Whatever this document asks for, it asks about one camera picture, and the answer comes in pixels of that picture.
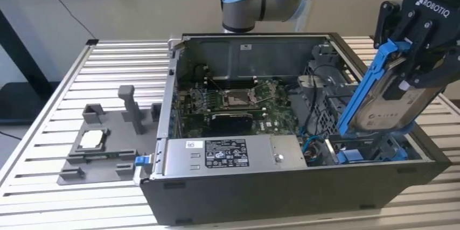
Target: white label sticker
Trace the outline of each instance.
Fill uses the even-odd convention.
[[[203,141],[186,141],[186,148],[203,148]]]
[[[242,44],[240,51],[250,51],[252,50],[252,44]]]

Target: blue release latch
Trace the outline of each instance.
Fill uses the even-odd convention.
[[[138,156],[135,159],[135,166],[146,166],[151,164],[152,155],[150,156]]]

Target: blue plastic bracket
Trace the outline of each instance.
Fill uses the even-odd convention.
[[[362,83],[352,96],[351,102],[347,105],[346,111],[339,119],[339,132],[344,137],[356,137],[356,132],[350,128],[351,120],[360,109],[362,103],[366,99],[374,84],[383,78],[386,74],[386,63],[388,57],[394,52],[407,52],[411,49],[411,44],[406,41],[392,42],[388,40],[379,48],[375,59],[366,72]]]

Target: motherboard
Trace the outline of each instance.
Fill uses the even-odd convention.
[[[182,137],[296,135],[299,132],[288,93],[279,80],[208,80],[180,91],[179,96]]]

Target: metal case panel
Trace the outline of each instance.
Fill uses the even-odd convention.
[[[444,169],[435,162],[352,165],[147,180],[140,187],[159,224],[207,224],[382,208]]]

